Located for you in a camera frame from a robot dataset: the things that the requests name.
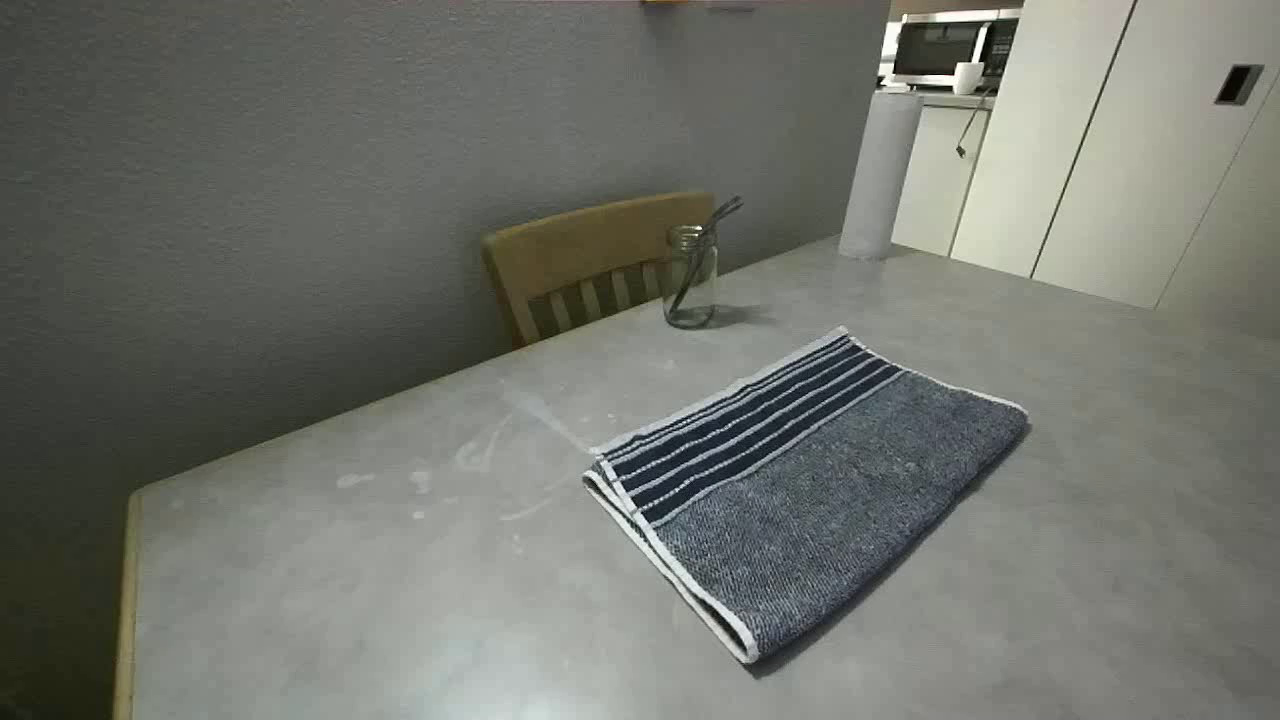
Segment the white cup on counter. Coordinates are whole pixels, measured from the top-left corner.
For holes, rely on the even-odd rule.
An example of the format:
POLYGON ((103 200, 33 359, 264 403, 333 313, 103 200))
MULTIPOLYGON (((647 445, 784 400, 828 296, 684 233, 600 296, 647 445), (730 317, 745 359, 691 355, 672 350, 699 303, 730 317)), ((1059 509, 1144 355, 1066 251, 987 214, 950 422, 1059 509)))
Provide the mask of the white cup on counter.
POLYGON ((986 82, 986 63, 979 61, 952 68, 952 94, 978 94, 979 82, 986 82))

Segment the blue striped towel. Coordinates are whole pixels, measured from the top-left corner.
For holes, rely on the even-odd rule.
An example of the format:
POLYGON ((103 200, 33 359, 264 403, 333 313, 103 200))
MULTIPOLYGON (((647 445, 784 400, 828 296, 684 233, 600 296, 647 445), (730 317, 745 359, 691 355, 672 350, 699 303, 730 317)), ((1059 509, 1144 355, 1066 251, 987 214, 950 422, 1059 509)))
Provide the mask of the blue striped towel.
POLYGON ((745 662, 876 586, 1034 420, 849 328, 593 450, 584 482, 745 662))

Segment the wooden chair behind table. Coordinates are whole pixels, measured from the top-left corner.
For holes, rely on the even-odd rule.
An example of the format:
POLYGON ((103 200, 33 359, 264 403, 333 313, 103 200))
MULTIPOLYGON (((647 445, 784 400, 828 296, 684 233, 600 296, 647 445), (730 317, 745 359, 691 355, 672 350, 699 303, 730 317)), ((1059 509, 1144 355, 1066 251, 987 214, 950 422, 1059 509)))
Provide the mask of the wooden chair behind table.
POLYGON ((537 342, 663 296, 672 233, 709 210, 709 193, 658 193, 489 233, 483 259, 511 335, 537 342))

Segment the microwave oven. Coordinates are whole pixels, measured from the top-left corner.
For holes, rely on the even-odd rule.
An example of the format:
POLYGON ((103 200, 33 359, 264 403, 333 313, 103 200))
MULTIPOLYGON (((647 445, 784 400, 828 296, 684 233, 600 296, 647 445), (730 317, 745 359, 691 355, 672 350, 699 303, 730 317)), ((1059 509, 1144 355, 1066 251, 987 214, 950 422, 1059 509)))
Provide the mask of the microwave oven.
POLYGON ((882 68, 883 82, 950 92, 960 63, 979 68, 979 94, 996 94, 1013 42, 1015 42, 1020 10, 934 10, 892 18, 890 63, 882 68))

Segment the white cabinets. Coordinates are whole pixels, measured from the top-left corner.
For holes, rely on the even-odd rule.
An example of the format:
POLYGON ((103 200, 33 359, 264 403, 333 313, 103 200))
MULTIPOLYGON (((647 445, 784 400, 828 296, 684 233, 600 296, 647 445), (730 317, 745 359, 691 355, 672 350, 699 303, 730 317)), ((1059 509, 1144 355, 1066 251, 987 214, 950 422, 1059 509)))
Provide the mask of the white cabinets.
POLYGON ((1015 29, 957 259, 1280 330, 1280 0, 892 2, 1015 29))

